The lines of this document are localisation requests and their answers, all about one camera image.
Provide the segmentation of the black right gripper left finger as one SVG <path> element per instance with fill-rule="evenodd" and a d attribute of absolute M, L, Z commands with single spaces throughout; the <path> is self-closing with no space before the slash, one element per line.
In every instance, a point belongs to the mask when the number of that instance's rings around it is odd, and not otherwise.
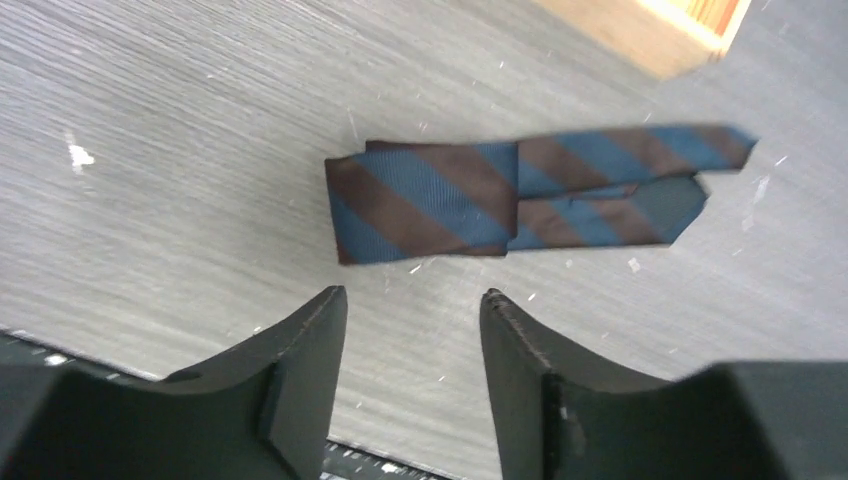
<path fill-rule="evenodd" d="M 281 322 L 157 381 L 1 368 L 5 479 L 316 479 L 345 340 L 329 287 Z"/>

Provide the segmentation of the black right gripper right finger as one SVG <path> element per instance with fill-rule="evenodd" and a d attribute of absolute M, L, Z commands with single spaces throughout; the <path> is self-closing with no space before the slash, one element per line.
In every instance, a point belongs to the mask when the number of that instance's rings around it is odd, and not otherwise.
<path fill-rule="evenodd" d="M 843 479 L 843 361 L 719 362 L 664 380 L 545 326 L 498 290 L 481 344 L 506 479 Z"/>

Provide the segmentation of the navy brown striped tie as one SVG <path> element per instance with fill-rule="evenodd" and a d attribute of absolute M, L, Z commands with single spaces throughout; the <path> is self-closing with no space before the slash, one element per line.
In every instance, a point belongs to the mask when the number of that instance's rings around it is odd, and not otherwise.
<path fill-rule="evenodd" d="M 325 162 L 338 260 L 669 245 L 705 207 L 699 175 L 741 170 L 755 146 L 715 123 L 473 144 L 370 140 Z"/>

